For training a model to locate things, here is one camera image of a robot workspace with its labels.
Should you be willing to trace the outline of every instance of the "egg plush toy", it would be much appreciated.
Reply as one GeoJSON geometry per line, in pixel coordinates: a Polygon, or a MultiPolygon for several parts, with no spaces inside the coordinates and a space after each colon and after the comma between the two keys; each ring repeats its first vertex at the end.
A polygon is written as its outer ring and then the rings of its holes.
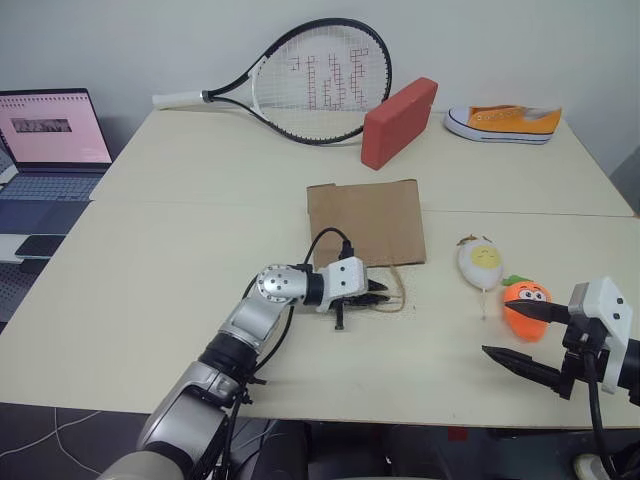
{"type": "Polygon", "coordinates": [[[464,278],[480,290],[491,290],[502,280],[502,257],[487,237],[469,235],[458,242],[458,268],[464,278]]]}

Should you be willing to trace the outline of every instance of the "white shoe sole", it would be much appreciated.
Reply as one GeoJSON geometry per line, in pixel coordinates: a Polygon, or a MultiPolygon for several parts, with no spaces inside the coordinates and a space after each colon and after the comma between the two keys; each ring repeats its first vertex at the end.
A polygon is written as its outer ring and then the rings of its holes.
{"type": "Polygon", "coordinates": [[[511,132],[489,132],[471,128],[458,122],[451,116],[450,112],[444,117],[444,126],[456,135],[474,140],[476,142],[507,142],[507,143],[529,143],[531,145],[543,145],[549,141],[551,133],[511,133],[511,132]]]}

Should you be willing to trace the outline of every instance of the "brown cardboard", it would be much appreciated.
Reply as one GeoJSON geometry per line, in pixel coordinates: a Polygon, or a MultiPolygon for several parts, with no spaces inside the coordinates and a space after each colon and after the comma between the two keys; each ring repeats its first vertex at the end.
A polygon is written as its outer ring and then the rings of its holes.
{"type": "MultiPolygon", "coordinates": [[[[311,238],[323,228],[337,227],[351,240],[356,256],[369,267],[426,261],[415,180],[308,187],[307,211],[311,238]]],[[[341,247],[338,235],[326,234],[315,248],[315,267],[335,262],[341,247]]]]}

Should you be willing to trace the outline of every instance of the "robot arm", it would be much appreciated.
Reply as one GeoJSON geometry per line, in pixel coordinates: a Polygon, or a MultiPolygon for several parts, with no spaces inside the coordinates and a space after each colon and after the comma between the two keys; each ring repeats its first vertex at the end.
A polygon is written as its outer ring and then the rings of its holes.
{"type": "Polygon", "coordinates": [[[244,394],[256,360],[280,314],[294,303],[326,312],[334,300],[367,291],[366,268],[349,257],[313,273],[271,265],[147,420],[138,451],[107,469],[102,480],[177,480],[208,473],[224,448],[229,421],[222,407],[244,394]]]}

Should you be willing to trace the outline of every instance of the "racket handle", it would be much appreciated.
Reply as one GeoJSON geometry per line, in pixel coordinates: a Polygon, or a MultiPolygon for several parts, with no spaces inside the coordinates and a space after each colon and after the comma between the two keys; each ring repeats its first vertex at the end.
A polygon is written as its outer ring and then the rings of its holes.
{"type": "Polygon", "coordinates": [[[169,95],[154,95],[151,97],[153,106],[158,110],[175,107],[190,107],[207,103],[203,91],[171,93],[169,95]]]}

